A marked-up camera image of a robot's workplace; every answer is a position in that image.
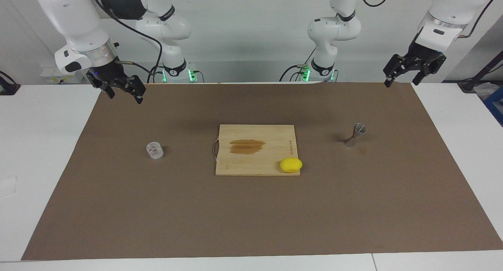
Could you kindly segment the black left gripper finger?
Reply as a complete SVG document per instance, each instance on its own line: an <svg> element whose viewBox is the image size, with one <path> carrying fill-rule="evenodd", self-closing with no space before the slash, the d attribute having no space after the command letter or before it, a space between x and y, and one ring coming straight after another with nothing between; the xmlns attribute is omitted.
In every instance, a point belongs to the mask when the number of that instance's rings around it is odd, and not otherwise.
<svg viewBox="0 0 503 271"><path fill-rule="evenodd" d="M385 86L391 87L392 83L398 76L401 76L409 71L410 66L410 57L394 54L383 68L383 73L385 75Z"/></svg>
<svg viewBox="0 0 503 271"><path fill-rule="evenodd" d="M418 73L413 78L412 83L417 86L425 77L436 74L439 71L440 67L442 67L442 64L445 62L445 60L447 60L446 56L439 56L439 58L429 63L426 62L426 60L417 59L413 65L412 70L418 70Z"/></svg>

